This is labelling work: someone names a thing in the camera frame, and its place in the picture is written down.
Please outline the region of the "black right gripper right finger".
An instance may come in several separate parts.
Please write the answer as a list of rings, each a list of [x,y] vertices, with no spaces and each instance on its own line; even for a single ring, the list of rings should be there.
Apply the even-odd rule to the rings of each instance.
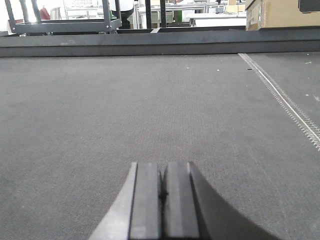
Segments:
[[[231,206],[193,162],[169,162],[163,179],[166,240],[275,240]]]

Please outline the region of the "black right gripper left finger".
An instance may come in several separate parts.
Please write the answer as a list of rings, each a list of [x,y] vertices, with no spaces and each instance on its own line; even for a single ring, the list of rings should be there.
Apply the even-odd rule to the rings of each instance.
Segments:
[[[160,240],[161,173],[156,163],[133,162],[110,209],[90,240]]]

